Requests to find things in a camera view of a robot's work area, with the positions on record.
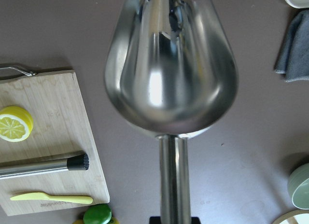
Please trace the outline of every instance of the lemon slice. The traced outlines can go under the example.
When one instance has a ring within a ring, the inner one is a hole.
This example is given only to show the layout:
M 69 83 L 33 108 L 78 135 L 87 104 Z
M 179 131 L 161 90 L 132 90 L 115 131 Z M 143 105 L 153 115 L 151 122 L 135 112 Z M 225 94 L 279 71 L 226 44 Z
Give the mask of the lemon slice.
M 9 106 L 0 111 L 0 138 L 9 142 L 27 139 L 33 129 L 33 119 L 21 107 Z

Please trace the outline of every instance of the bamboo cutting board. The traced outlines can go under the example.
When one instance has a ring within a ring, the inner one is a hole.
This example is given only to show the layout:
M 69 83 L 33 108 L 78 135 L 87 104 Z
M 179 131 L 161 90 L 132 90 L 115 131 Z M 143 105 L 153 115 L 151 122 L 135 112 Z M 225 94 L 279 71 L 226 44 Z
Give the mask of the bamboo cutting board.
M 19 215 L 86 206 L 51 201 L 11 201 L 10 197 L 25 192 L 50 195 L 86 195 L 93 204 L 108 203 L 100 159 L 89 120 L 72 70 L 41 73 L 34 77 L 0 84 L 0 109 L 16 105 L 25 108 L 34 119 L 28 139 L 7 142 L 0 139 L 0 165 L 5 162 L 28 162 L 34 158 L 55 159 L 77 155 L 89 156 L 89 170 L 64 171 L 0 180 L 0 204 L 7 215 Z

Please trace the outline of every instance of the countertop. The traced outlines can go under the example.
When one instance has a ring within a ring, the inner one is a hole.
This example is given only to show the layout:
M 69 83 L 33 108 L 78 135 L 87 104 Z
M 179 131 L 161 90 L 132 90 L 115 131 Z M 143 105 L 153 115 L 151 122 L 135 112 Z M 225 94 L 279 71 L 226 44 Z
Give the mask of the countertop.
M 0 64 L 72 67 L 122 224 L 160 213 L 159 148 L 109 102 L 103 71 L 124 0 L 0 0 Z M 284 0 L 213 0 L 239 69 L 232 108 L 189 140 L 192 216 L 203 224 L 271 224 L 295 210 L 293 169 L 309 161 L 309 82 L 274 73 L 296 9 Z M 71 224 L 86 208 L 7 217 L 2 224 Z

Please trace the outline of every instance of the yellow knife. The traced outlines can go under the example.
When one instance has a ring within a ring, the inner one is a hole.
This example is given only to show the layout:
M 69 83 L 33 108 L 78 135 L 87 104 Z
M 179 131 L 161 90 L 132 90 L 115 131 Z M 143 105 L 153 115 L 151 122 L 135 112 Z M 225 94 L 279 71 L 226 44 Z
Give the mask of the yellow knife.
M 93 199 L 89 196 L 51 196 L 43 192 L 26 193 L 10 198 L 11 201 L 21 200 L 49 200 L 49 201 L 64 201 L 79 204 L 91 204 Z

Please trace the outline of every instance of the gray cloth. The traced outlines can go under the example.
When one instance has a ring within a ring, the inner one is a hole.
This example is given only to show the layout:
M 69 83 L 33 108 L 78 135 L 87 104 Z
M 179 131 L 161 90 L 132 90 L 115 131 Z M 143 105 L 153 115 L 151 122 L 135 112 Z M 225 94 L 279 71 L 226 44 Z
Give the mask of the gray cloth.
M 286 82 L 309 80 L 309 10 L 291 22 L 275 72 L 284 73 Z

